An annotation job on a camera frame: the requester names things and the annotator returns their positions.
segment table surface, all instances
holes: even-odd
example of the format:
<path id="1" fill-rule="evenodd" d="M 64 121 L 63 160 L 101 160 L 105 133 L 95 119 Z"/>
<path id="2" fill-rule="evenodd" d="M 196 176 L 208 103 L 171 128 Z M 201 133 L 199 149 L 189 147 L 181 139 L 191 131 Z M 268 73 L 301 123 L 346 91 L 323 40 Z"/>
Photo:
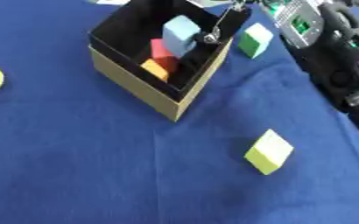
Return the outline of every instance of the table surface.
<path id="1" fill-rule="evenodd" d="M 359 223 L 359 132 L 278 38 L 251 60 L 237 35 L 173 123 L 94 70 L 115 8 L 0 1 L 0 224 Z M 267 129 L 295 152 L 263 176 L 243 154 Z"/>

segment red cube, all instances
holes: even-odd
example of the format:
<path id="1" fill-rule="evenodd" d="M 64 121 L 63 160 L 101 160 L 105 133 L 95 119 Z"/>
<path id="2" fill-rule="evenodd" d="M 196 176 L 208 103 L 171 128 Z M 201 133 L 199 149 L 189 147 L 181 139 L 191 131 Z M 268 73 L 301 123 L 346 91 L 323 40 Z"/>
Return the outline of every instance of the red cube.
<path id="1" fill-rule="evenodd" d="M 174 73 L 177 70 L 178 61 L 174 55 L 163 45 L 161 38 L 151 40 L 152 58 L 162 66 L 167 72 Z"/>

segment orange cube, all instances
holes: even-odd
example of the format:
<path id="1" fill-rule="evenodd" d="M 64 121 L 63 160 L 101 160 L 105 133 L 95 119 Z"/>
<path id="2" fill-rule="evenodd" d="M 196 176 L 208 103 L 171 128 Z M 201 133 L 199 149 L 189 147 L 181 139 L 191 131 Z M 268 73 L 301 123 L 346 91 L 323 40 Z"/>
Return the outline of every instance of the orange cube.
<path id="1" fill-rule="evenodd" d="M 165 48 L 161 38 L 151 40 L 151 54 L 152 58 L 167 72 L 174 73 L 177 70 L 178 60 Z"/>
<path id="2" fill-rule="evenodd" d="M 167 81 L 169 73 L 163 67 L 161 67 L 155 60 L 148 59 L 145 63 L 143 63 L 143 65 L 141 65 L 141 67 L 143 67 L 151 74 L 154 74 L 162 81 Z"/>

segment yellow cube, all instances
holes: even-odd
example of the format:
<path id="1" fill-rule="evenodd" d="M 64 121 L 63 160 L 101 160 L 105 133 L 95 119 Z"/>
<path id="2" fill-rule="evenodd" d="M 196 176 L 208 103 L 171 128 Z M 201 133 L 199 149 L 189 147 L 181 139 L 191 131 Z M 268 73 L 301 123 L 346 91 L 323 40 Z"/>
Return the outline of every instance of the yellow cube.
<path id="1" fill-rule="evenodd" d="M 155 62 L 155 60 L 148 59 L 145 63 L 143 63 L 143 65 L 141 65 L 141 67 L 143 67 L 151 74 L 154 74 L 162 81 L 167 81 L 169 73 L 163 67 L 161 67 L 157 62 Z"/>
<path id="2" fill-rule="evenodd" d="M 293 147 L 285 139 L 269 129 L 244 157 L 264 175 L 269 175 L 283 165 L 292 151 Z"/>

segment cube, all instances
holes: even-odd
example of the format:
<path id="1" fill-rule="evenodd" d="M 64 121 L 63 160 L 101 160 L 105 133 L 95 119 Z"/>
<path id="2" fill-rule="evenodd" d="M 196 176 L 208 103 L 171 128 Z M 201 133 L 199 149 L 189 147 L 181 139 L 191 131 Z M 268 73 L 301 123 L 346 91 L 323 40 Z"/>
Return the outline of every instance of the cube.
<path id="1" fill-rule="evenodd" d="M 280 168 L 293 147 L 272 129 L 267 130 L 245 154 L 260 172 L 269 175 Z"/>
<path id="2" fill-rule="evenodd" d="M 169 73 L 153 59 L 148 59 L 145 63 L 143 63 L 143 65 L 141 65 L 141 67 L 151 74 L 154 74 L 162 81 L 167 81 Z"/>
<path id="3" fill-rule="evenodd" d="M 201 28 L 188 17 L 180 15 L 163 26 L 163 43 L 167 50 L 180 59 L 196 47 L 194 35 Z"/>
<path id="4" fill-rule="evenodd" d="M 153 60 L 167 72 L 174 73 L 175 70 L 177 70 L 178 61 L 174 55 L 165 48 L 161 38 L 151 40 L 151 54 Z"/>
<path id="5" fill-rule="evenodd" d="M 246 55 L 254 59 L 265 51 L 272 38 L 273 34 L 269 30 L 256 23 L 243 32 L 238 46 Z"/>

